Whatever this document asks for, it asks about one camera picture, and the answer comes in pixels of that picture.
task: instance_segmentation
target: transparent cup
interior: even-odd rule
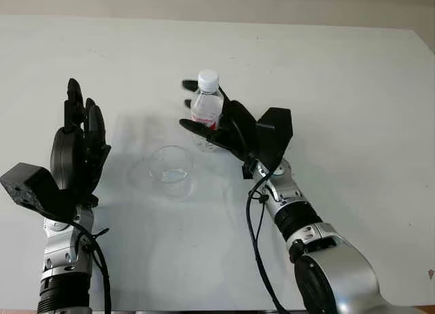
[[[193,159],[181,146],[167,145],[148,158],[148,172],[154,185],[167,196],[187,196],[192,187]]]

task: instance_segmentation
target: white tabletop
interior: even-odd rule
[[[271,309],[245,223],[252,181],[226,152],[204,154],[177,123],[180,87],[216,69],[257,118],[292,109],[287,159],[322,218],[348,238],[396,304],[435,301],[434,55],[412,31],[0,16],[0,173],[49,168],[70,77],[101,106],[112,151],[95,194],[95,230],[117,310]],[[194,156],[192,193],[169,200],[132,168],[162,145]],[[254,215],[258,207],[254,206]],[[0,307],[34,309],[42,217],[0,190]],[[269,217],[261,252],[275,291],[301,309]],[[100,274],[91,305],[103,308]]]

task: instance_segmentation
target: bottle cap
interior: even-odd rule
[[[198,87],[207,93],[216,92],[219,88],[219,75],[212,69],[205,69],[198,74]]]

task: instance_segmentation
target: wire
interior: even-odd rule
[[[258,227],[257,236],[256,236],[254,234],[254,229],[252,228],[252,221],[251,221],[251,202],[252,202],[252,199],[254,197],[254,194],[257,192],[257,189],[273,175],[274,171],[275,170],[270,170],[249,191],[247,201],[246,201],[246,221],[247,221],[247,227],[249,230],[249,235],[250,235],[251,241],[252,241],[252,248],[254,249],[254,255],[256,258],[258,271],[260,273],[261,279],[263,280],[264,286],[266,287],[269,295],[271,295],[273,304],[277,308],[278,313],[279,314],[288,314],[286,309],[284,309],[284,307],[279,302],[277,296],[275,295],[275,292],[273,291],[273,287],[272,287],[271,282],[267,276],[266,269],[264,268],[263,261],[261,259],[260,250],[258,249],[258,234],[260,233],[261,225],[259,225],[259,227]]]
[[[264,208],[266,207],[266,203],[263,202],[263,207],[261,209],[261,215],[260,215],[260,221],[258,222],[258,228],[257,228],[257,233],[256,233],[256,243],[258,244],[258,236],[260,235],[260,229],[261,229],[261,225],[263,223],[263,217],[264,217]]]
[[[101,235],[103,235],[103,234],[105,234],[106,232],[108,232],[109,231],[109,228],[104,228],[104,229],[102,229],[102,231],[100,231],[100,232],[98,232],[98,233],[96,233],[96,234],[93,234],[93,237],[95,238],[95,239],[97,239],[98,237],[100,237]],[[78,249],[79,249],[79,242],[80,242],[80,239],[82,238],[84,236],[84,234],[83,234],[83,232],[79,232],[78,233],[78,235],[77,235],[77,238],[75,239],[75,253],[77,254],[77,251],[78,251]],[[95,250],[94,249],[89,249],[88,250],[91,254],[92,254],[92,258],[94,259],[94,262],[95,262],[95,264],[98,266],[98,268],[100,269],[100,271],[102,270],[102,268],[101,268],[101,264],[100,264],[100,262],[98,261],[98,259],[97,259],[97,257],[95,256]]]
[[[254,193],[257,193],[259,196],[258,197],[252,197],[252,199],[253,200],[260,200],[260,197],[263,195],[263,194],[261,194],[259,191],[257,191],[257,190],[254,190]]]
[[[111,296],[110,296],[110,280],[109,280],[109,271],[107,269],[106,260],[103,255],[103,251],[101,251],[100,245],[97,243],[96,237],[94,237],[90,232],[87,231],[85,227],[77,222],[71,221],[68,222],[73,227],[80,230],[80,232],[90,241],[92,248],[97,252],[100,262],[97,262],[97,266],[101,271],[101,275],[103,276],[103,289],[104,289],[104,313],[111,314]]]
[[[243,157],[244,157],[244,158],[247,158],[247,155],[248,155],[248,148],[247,148],[246,140],[245,140],[245,138],[243,137],[242,132],[240,131],[239,125],[237,125],[237,123],[236,123],[236,122],[234,121],[234,119],[232,119],[232,118],[231,118],[231,124],[234,126],[234,128],[235,128],[236,131],[237,131],[237,134],[238,134],[239,137],[240,137],[240,142],[242,143],[242,146],[243,146]]]

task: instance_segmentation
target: robotic arm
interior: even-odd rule
[[[196,81],[183,81],[187,90],[197,89]],[[368,260],[331,224],[325,223],[304,197],[292,178],[284,151],[293,135],[290,110],[270,108],[258,121],[224,91],[224,107],[219,130],[182,119],[180,124],[243,161],[243,177],[254,178],[256,187],[247,202],[248,227],[263,282],[278,312],[285,313],[264,270],[257,238],[254,236],[249,206],[256,190],[274,223],[281,231],[294,264],[294,274],[304,305],[313,314],[411,314],[412,307],[388,303]]]
[[[18,205],[42,214],[47,235],[38,313],[90,314],[92,258],[103,274],[105,312],[110,314],[110,284],[103,253],[92,235],[96,188],[110,150],[100,108],[92,99],[83,104],[80,86],[68,83],[65,123],[55,137],[51,173],[19,163],[0,177]]]

